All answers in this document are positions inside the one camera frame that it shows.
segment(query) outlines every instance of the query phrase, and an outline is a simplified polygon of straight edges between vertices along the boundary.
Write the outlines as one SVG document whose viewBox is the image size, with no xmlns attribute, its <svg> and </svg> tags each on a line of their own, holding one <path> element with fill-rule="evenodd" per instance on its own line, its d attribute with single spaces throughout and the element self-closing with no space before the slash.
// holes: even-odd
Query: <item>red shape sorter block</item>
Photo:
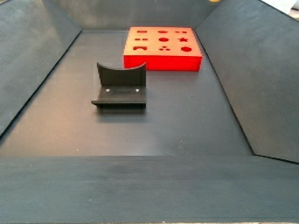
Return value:
<svg viewBox="0 0 299 224">
<path fill-rule="evenodd" d="M 199 71 L 202 51 L 191 28 L 131 27 L 125 66 L 147 70 Z"/>
</svg>

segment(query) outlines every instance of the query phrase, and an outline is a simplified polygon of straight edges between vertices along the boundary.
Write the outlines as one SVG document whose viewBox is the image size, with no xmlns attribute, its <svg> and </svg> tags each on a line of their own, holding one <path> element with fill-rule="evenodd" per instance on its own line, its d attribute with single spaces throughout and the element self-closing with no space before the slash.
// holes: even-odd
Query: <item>star-shaped hole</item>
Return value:
<svg viewBox="0 0 299 224">
<path fill-rule="evenodd" d="M 189 42 L 187 38 L 179 38 L 181 42 Z"/>
</svg>

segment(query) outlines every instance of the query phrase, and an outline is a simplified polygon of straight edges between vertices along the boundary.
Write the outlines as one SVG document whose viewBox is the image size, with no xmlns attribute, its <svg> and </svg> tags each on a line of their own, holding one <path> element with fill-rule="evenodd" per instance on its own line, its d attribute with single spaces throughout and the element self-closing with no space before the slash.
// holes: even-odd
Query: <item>black holder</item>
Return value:
<svg viewBox="0 0 299 224">
<path fill-rule="evenodd" d="M 114 69 L 98 63 L 101 90 L 97 101 L 102 106 L 146 106 L 146 63 L 130 69 Z"/>
</svg>

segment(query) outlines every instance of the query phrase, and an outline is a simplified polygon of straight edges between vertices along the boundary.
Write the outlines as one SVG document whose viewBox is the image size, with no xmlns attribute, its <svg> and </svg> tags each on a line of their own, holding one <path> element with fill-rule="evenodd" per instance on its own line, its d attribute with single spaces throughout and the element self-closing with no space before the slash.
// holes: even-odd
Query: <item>black floor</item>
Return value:
<svg viewBox="0 0 299 224">
<path fill-rule="evenodd" d="M 2 138 L 0 223 L 298 222 L 299 166 L 253 156 L 206 56 L 149 73 L 145 112 L 99 113 L 126 39 L 79 36 Z"/>
</svg>

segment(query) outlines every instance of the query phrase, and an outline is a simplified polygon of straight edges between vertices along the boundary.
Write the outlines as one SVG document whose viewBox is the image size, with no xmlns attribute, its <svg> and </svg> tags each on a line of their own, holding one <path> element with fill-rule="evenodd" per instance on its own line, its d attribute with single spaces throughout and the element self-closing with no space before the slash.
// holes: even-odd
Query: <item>circular hole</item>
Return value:
<svg viewBox="0 0 299 224">
<path fill-rule="evenodd" d="M 185 46 L 185 47 L 182 48 L 182 50 L 183 50 L 185 52 L 190 52 L 193 49 L 191 49 L 189 46 Z"/>
<path fill-rule="evenodd" d="M 159 40 L 161 40 L 162 42 L 167 42 L 170 39 L 169 39 L 169 38 L 159 38 Z"/>
</svg>

